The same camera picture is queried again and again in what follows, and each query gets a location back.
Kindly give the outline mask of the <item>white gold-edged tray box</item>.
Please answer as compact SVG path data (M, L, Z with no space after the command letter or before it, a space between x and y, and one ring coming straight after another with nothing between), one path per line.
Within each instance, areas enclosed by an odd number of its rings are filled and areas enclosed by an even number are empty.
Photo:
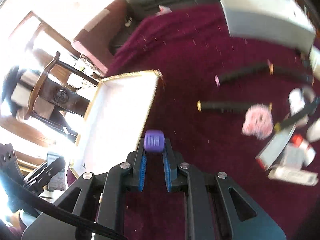
M146 70L99 82L69 163L76 178L105 173L136 150L161 79L159 70Z

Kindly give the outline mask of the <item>white green pill bottle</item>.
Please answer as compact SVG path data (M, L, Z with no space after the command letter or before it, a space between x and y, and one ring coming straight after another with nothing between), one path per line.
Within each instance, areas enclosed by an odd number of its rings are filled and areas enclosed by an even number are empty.
M309 142L315 142L320 139L320 119L315 121L307 130L306 138Z

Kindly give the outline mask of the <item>long white medicine box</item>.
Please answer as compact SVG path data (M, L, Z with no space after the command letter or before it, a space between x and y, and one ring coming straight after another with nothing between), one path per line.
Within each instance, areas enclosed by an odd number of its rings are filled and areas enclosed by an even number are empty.
M273 168L269 172L268 178L304 186L315 186L318 183L317 173L285 166Z

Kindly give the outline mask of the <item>wooden chair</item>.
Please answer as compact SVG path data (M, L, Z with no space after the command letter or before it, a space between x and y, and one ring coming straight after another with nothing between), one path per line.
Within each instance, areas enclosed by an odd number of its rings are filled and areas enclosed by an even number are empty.
M29 96L27 110L24 113L23 118L24 120L28 120L30 117L33 117L37 120L40 120L41 122L44 122L49 127L56 129L60 133L65 134L67 138L76 139L76 137L78 136L76 131L72 130L71 128L67 128L65 125L58 124L57 122L44 118L35 111L36 100L42 98L47 102L52 103L54 106L60 107L67 112L77 114L81 117L83 117L86 113L87 107L89 105L89 100L80 96L79 94L76 94L70 89L63 87L60 84L49 80L48 75L56 65L59 65L72 72L73 74L79 76L80 78L88 81L94 86L98 85L98 81L73 68L72 66L60 61L59 58L60 53L56 52L52 61L50 61L50 63L44 68L40 77L37 79L35 86L33 87L33 90L31 91L31 94Z

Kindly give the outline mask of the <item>black marker yellow cap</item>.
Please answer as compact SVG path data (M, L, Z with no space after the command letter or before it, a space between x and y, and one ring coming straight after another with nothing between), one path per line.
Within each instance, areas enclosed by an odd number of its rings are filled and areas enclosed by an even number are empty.
M197 109L203 111L220 111L220 112L246 112L253 104L247 102L231 101L198 101Z

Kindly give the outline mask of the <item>black marker purple caps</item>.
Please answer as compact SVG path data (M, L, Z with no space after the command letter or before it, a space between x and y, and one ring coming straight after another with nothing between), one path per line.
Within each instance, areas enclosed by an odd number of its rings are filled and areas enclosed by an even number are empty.
M162 153L165 147L165 136L160 130L148 130L144 137L144 150L149 153Z

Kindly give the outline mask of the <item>grey cardboard box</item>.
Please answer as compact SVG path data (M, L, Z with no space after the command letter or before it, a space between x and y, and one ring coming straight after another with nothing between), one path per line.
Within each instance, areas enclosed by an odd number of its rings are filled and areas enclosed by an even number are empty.
M220 3L231 36L310 52L316 30L294 0L220 0Z

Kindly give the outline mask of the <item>black marker pink cap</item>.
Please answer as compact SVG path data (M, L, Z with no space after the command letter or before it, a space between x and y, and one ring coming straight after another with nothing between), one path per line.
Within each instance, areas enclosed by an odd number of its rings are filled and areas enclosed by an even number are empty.
M258 72L267 71L267 70L269 70L268 64L258 63L250 67L244 67L228 73L215 75L214 80L217 87L220 87L225 82L233 81L247 75L257 74Z

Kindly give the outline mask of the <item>maroon bed cover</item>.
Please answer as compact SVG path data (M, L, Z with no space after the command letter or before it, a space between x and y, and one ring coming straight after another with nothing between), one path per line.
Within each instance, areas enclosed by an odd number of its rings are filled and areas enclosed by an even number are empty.
M319 186L268 179L255 161L265 143L242 134L242 115L197 110L199 100L272 103L274 118L282 119L287 96L300 81L258 73L215 84L216 75L267 62L306 72L293 49L230 37L220 5L210 4L146 18L117 51L107 75L159 70L164 85L157 89L146 129L163 131L173 149L200 170L226 172L288 239L319 239Z

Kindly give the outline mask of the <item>small white carton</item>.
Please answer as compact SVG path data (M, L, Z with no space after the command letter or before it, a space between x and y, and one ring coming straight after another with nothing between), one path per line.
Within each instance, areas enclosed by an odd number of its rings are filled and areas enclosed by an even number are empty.
M320 80L320 51L317 47L312 46L309 54L309 62L313 76Z

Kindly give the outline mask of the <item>black marker yellow band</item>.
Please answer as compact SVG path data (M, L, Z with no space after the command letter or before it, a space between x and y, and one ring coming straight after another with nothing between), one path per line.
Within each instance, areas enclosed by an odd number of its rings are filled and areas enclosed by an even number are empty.
M304 118L304 116L308 116L309 114L313 113L316 110L317 106L317 100L313 101L312 103L307 103L300 112L294 114L293 116L290 116L282 122L276 123L273 130L277 133L285 128L288 128L289 126L294 125L300 119Z

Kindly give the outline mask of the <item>grey red medicine box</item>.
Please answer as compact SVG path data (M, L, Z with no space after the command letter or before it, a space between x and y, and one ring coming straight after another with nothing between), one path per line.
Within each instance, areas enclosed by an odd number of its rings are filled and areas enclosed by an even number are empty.
M280 156L295 130L296 126L292 125L276 133L255 157L255 160L264 171L267 171Z

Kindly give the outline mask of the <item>black marker tan cap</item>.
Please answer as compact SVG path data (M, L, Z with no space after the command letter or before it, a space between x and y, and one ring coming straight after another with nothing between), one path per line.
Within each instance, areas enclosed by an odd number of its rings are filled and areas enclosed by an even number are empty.
M277 74L277 75L286 75L288 77L291 77L295 80L298 80L300 82L304 82L310 85L314 84L314 77L312 75L309 75L307 73L301 73L296 70L290 70L287 68L275 66L274 64L269 65L270 74Z

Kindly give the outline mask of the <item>pink plush toy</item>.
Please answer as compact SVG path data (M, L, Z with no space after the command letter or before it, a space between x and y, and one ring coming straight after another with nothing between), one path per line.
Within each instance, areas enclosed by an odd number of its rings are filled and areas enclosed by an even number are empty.
M242 126L242 134L264 140L271 135L272 131L273 119L270 107L262 104L249 107Z

